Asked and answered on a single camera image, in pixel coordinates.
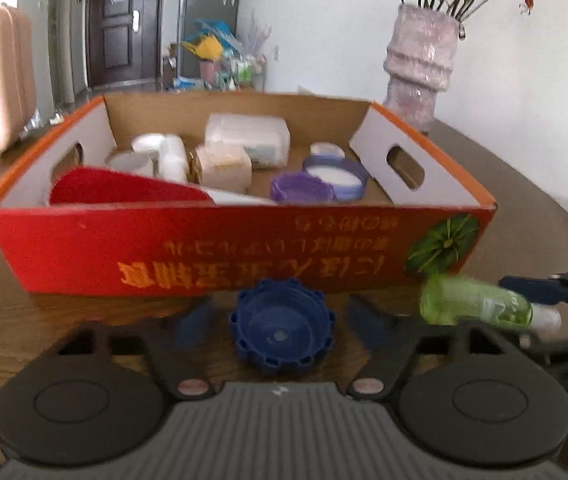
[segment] white container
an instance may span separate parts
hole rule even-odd
[[[161,179],[169,182],[185,184],[189,181],[185,161],[171,153],[160,155],[158,174]]]
[[[314,142],[311,144],[311,155],[315,156],[334,156],[345,158],[346,154],[337,144],[332,142]]]
[[[283,168],[288,162],[290,132],[279,117],[212,114],[206,146],[218,142],[243,147],[255,168]]]
[[[180,137],[167,135],[160,144],[158,175],[170,182],[186,183],[189,172],[189,160],[186,148]]]
[[[131,142],[131,147],[135,153],[142,153],[142,155],[147,155],[152,160],[157,160],[161,143],[165,139],[166,135],[164,134],[144,134],[135,137]]]
[[[170,155],[173,158],[180,158],[184,161],[185,167],[189,165],[189,159],[186,156],[186,148],[181,137],[176,135],[167,135],[160,144],[160,160],[162,156]]]
[[[206,187],[245,193],[253,181],[253,165],[241,146],[198,146],[194,161],[197,181]]]
[[[143,153],[123,152],[115,153],[107,161],[109,170],[130,173],[139,176],[155,176],[153,160]]]

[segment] cardboard box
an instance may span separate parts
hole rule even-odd
[[[115,146],[147,132],[179,134],[193,148],[213,112],[284,118],[290,170],[317,140],[356,159],[350,141],[377,182],[361,202],[336,205],[46,207],[54,168],[70,152],[104,166]],[[408,164],[396,173],[389,164],[402,158]],[[421,177],[411,180],[411,165]],[[255,171],[249,193],[267,196],[274,174]],[[340,292],[414,282],[435,267],[457,271],[495,210],[463,168],[378,104],[252,92],[109,94],[56,126],[2,177],[0,248],[30,292],[196,296],[289,276]]]

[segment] box handle hole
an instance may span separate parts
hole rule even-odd
[[[400,146],[388,150],[386,161],[409,189],[416,190],[424,184],[424,168]]]
[[[61,177],[66,171],[71,170],[75,166],[81,166],[84,160],[83,146],[76,142],[70,150],[68,150],[60,161],[52,168],[51,181],[55,182]]]

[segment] purple bottle cap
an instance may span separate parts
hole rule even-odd
[[[281,173],[270,181],[270,198],[275,202],[316,204],[335,199],[333,187],[304,171]]]

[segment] screw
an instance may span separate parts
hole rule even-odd
[[[362,395],[377,395],[384,390],[384,383],[375,377],[365,377],[356,379],[353,382],[353,389]]]
[[[208,391],[208,383],[202,379],[186,379],[177,385],[177,391],[189,397],[204,395]]]

